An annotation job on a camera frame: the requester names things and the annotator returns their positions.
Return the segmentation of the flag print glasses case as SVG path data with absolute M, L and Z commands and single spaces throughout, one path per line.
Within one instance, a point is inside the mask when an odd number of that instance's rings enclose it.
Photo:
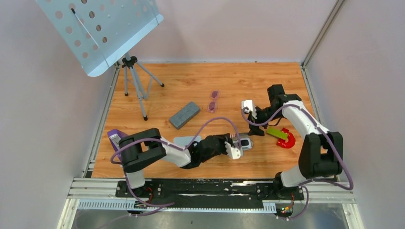
M 239 143 L 238 141 L 240 138 L 240 140 L 241 140 L 240 145 L 242 146 L 242 149 L 244 151 L 250 150 L 253 148 L 253 142 L 252 142 L 250 136 L 248 135 L 248 133 L 240 133 L 239 138 L 237 137 L 237 134 L 231 134 L 230 137 L 235 145 Z

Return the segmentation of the white frame black sunglasses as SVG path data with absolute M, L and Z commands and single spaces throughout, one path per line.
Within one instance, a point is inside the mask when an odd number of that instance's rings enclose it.
M 253 142 L 250 138 L 241 139 L 242 149 L 250 150 L 253 147 Z

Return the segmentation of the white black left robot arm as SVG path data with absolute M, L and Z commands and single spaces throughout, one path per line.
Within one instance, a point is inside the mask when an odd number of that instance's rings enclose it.
M 209 135 L 190 146 L 179 146 L 161 136 L 157 128 L 151 128 L 118 141 L 117 154 L 128 183 L 128 191 L 135 197 L 146 192 L 144 169 L 163 160 L 183 169 L 192 169 L 219 155 L 239 159 L 243 150 L 229 134 Z

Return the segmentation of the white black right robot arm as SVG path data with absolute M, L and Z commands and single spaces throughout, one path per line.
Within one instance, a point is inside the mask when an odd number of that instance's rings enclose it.
M 249 135 L 264 136 L 260 127 L 266 128 L 270 121 L 285 118 L 291 122 L 303 140 L 298 164 L 275 176 L 273 194 L 285 199 L 304 182 L 341 174 L 344 169 L 343 137 L 339 132 L 331 132 L 306 109 L 297 94 L 287 94 L 280 84 L 267 89 L 270 106 L 259 108 L 252 100 L 241 102 L 241 110 L 248 116 Z

